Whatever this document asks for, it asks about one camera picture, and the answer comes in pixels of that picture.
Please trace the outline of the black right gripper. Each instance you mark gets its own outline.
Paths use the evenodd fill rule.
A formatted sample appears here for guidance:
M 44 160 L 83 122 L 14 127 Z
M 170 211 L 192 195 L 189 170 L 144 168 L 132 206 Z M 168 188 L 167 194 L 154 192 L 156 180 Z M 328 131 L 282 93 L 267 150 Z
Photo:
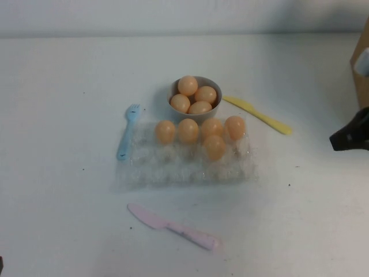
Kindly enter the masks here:
M 351 122 L 329 137 L 335 151 L 368 150 L 368 107 L 358 111 Z

